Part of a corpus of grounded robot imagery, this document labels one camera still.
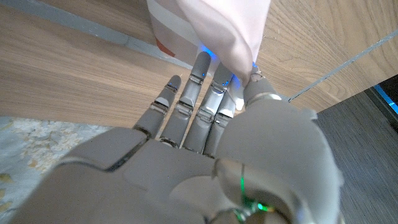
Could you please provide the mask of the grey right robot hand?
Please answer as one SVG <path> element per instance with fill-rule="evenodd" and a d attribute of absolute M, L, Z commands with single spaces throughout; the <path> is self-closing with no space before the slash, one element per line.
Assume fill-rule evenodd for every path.
<path fill-rule="evenodd" d="M 12 223 L 343 223 L 344 183 L 316 112 L 284 101 L 257 67 L 235 114 L 219 65 L 201 52 L 179 99 L 173 76 L 131 128 L 75 147 Z"/>

